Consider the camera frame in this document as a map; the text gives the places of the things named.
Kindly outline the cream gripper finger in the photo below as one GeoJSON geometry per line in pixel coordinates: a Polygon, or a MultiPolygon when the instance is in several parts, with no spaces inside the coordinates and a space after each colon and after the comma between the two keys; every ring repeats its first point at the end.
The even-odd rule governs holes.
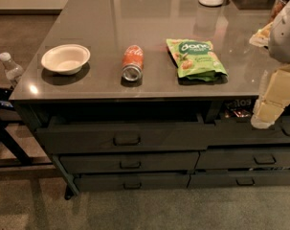
{"type": "Polygon", "coordinates": [[[290,64],[284,64],[272,73],[264,100],[273,106],[271,116],[276,121],[290,104],[290,64]]]}

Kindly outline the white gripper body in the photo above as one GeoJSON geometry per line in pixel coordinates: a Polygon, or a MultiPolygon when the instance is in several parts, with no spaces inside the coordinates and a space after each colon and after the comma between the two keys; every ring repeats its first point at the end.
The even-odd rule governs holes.
{"type": "Polygon", "coordinates": [[[275,123],[274,118],[271,116],[273,106],[264,100],[264,94],[269,83],[268,77],[268,72],[264,71],[259,83],[258,98],[255,102],[251,118],[251,125],[258,129],[266,129],[275,123]]]}

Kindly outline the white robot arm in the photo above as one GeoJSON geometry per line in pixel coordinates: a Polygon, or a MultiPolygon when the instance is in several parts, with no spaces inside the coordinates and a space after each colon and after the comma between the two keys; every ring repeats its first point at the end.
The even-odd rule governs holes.
{"type": "Polygon", "coordinates": [[[261,77],[251,118],[251,125],[258,129],[272,126],[290,104],[290,1],[272,22],[268,51],[281,67],[261,77]]]}

